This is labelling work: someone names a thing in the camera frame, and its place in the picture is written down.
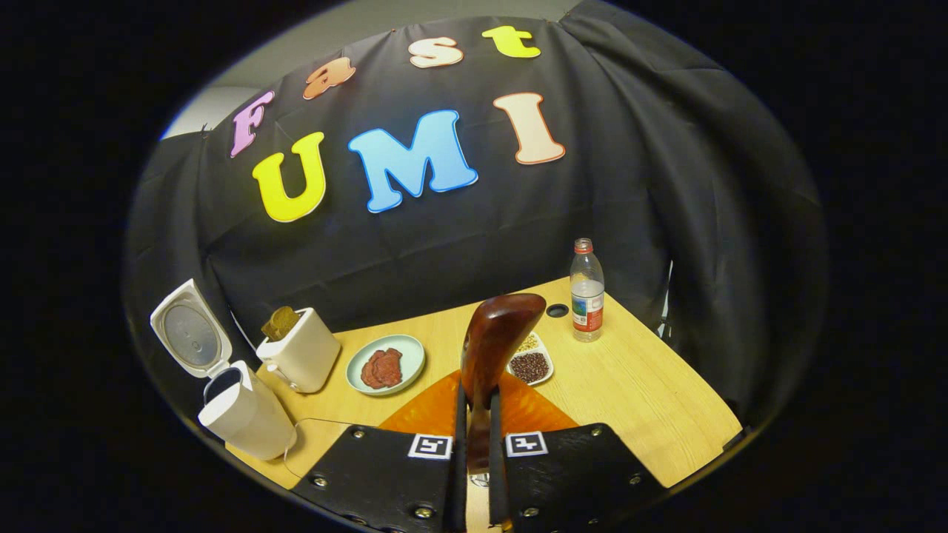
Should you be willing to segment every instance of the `red label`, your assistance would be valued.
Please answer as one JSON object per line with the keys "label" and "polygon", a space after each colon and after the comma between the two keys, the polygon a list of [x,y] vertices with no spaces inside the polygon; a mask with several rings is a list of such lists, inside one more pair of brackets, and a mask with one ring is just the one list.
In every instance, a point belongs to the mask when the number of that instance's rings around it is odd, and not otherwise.
{"label": "red label", "polygon": [[602,327],[602,307],[586,315],[586,323],[573,322],[573,327],[579,331],[595,331]]}

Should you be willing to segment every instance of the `open lid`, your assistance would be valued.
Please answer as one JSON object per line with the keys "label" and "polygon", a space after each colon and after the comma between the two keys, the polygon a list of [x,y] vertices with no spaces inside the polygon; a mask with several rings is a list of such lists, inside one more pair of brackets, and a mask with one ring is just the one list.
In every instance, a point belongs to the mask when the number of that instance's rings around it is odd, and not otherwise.
{"label": "open lid", "polygon": [[152,312],[152,329],[174,360],[195,377],[214,377],[233,353],[230,340],[210,306],[189,279]]}

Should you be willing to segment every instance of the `table hole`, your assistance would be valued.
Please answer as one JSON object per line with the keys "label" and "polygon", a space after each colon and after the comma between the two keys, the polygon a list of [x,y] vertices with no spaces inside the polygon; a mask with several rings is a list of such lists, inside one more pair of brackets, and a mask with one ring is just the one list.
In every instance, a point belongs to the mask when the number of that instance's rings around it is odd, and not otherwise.
{"label": "table hole", "polygon": [[558,319],[560,317],[565,317],[567,313],[570,312],[570,308],[563,303],[554,303],[546,308],[546,314],[551,317]]}

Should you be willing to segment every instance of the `plastic water bottle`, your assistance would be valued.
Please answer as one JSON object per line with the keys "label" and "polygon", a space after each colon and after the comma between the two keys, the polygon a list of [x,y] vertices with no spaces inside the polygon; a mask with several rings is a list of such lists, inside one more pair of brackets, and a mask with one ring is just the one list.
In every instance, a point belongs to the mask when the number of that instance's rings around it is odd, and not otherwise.
{"label": "plastic water bottle", "polygon": [[576,256],[570,266],[573,293],[573,336],[591,342],[602,335],[602,308],[606,300],[606,277],[593,255],[593,241],[576,239]]}

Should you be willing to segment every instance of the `water bottle cap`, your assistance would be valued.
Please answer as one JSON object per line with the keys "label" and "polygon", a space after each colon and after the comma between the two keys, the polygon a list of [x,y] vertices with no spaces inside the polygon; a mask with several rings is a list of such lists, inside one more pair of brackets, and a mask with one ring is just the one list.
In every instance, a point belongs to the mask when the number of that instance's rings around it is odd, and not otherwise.
{"label": "water bottle cap", "polygon": [[593,251],[593,241],[591,239],[576,239],[573,243],[573,250],[576,253],[591,253]]}

